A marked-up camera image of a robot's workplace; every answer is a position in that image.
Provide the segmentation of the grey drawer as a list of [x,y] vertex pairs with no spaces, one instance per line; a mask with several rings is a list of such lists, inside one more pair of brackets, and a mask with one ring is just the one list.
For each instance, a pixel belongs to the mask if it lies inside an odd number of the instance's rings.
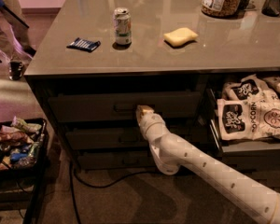
[[74,129],[65,136],[75,150],[147,146],[138,127]]
[[200,100],[198,91],[58,95],[49,98],[49,107],[59,122],[128,120],[139,105],[152,107],[164,118],[190,118]]
[[218,126],[217,97],[211,89],[206,90],[205,104],[212,142],[208,148],[210,154],[240,171],[280,169],[280,141],[273,138],[223,141]]
[[80,167],[88,170],[154,166],[147,151],[85,153],[77,158]]

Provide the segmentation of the yellow sponge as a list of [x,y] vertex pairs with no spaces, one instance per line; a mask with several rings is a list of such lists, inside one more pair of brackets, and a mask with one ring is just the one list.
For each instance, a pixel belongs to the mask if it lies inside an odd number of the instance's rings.
[[164,40],[173,47],[183,46],[197,37],[198,35],[187,27],[178,28],[163,35]]

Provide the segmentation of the grey counter cabinet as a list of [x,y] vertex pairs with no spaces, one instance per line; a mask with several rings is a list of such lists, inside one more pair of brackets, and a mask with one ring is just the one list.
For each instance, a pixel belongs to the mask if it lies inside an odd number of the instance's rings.
[[[138,127],[128,120],[59,122],[49,98],[58,95],[198,91],[194,117],[164,118],[168,128],[192,144],[212,146],[205,93],[226,77],[280,71],[280,18],[259,10],[216,19],[201,11],[202,0],[66,0],[30,63],[25,77],[73,164],[85,153],[147,151],[149,147],[72,149],[74,129]],[[113,14],[129,9],[132,43],[115,42]],[[198,37],[173,47],[163,35],[187,27]],[[93,52],[68,49],[76,38],[100,41]]]

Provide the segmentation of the blue snack packet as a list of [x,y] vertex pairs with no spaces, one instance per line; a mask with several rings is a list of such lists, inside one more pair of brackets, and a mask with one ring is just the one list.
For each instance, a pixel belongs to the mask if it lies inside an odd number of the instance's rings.
[[77,49],[87,52],[93,52],[101,45],[100,41],[90,41],[87,39],[76,38],[73,42],[71,42],[67,48],[68,49]]

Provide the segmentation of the grey top drawer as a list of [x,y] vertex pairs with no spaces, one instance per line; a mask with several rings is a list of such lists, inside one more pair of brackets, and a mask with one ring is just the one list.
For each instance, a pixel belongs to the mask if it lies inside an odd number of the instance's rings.
[[139,105],[152,107],[164,118],[190,118],[200,100],[198,91],[58,95],[49,98],[49,107],[59,122],[128,120]]

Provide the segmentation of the black snack tray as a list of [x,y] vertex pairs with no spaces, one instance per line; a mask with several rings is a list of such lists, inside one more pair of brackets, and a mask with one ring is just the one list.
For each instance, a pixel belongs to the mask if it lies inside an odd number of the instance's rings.
[[[27,133],[12,127],[12,121],[0,122],[0,133],[23,132],[34,140],[32,144],[22,141],[0,142],[0,211],[17,210],[22,217],[21,224],[35,224],[48,164],[49,135],[44,119],[25,121],[40,124],[42,128],[39,133]],[[11,162],[12,153],[26,153],[27,157]]]

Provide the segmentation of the grey bottom drawer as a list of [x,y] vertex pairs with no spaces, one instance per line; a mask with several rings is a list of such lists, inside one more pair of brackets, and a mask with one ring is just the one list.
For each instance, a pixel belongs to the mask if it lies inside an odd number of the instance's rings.
[[147,151],[85,153],[77,158],[80,167],[88,170],[154,166]]

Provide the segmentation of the grey right drawer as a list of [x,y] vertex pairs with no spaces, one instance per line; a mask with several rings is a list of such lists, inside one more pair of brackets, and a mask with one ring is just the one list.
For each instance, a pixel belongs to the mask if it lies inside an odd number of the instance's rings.
[[211,89],[206,90],[205,104],[212,142],[208,148],[210,154],[240,171],[280,169],[280,141],[273,138],[223,141],[218,126],[217,97]]

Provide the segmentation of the front popcorn bag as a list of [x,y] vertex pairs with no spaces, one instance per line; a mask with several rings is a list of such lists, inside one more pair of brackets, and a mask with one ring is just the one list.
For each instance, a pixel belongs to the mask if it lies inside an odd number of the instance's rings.
[[217,112],[223,140],[280,140],[280,103],[219,99]]

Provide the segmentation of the brown snack wrapper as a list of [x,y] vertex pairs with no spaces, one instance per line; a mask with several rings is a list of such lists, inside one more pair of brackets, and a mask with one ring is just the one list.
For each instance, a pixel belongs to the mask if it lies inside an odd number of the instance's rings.
[[22,141],[27,144],[32,144],[34,140],[29,137],[26,133],[23,132],[14,132],[14,133],[0,133],[0,142],[5,141]]

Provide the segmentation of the blue snack wrapper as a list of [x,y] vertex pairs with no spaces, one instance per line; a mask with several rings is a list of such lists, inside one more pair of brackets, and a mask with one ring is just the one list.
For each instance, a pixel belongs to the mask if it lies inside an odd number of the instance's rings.
[[17,162],[22,158],[26,158],[27,154],[26,153],[12,153],[10,155],[10,161],[11,162]]

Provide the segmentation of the green white soda can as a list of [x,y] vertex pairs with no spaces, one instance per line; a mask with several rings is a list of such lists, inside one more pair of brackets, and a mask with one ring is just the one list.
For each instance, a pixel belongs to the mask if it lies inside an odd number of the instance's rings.
[[126,7],[117,7],[113,14],[115,42],[126,46],[132,43],[131,14]]

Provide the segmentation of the popcorn bag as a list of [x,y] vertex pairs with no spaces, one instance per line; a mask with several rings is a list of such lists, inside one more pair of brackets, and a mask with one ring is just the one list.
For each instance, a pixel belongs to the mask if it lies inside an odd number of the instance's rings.
[[219,99],[217,112],[223,140],[280,140],[280,103]]
[[222,98],[233,101],[280,103],[277,93],[256,75],[244,77],[240,83],[226,82],[223,85]]

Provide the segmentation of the grey middle drawer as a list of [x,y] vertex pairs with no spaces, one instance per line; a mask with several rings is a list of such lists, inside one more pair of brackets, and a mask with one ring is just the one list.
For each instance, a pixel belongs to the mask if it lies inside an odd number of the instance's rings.
[[75,150],[147,146],[138,127],[74,129],[65,136]]

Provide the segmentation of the green snack wrapper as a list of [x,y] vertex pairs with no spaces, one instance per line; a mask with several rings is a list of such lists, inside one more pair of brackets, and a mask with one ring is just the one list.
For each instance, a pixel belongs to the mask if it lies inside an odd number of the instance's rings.
[[42,126],[37,123],[27,123],[24,119],[14,117],[11,126],[27,133],[39,133]]

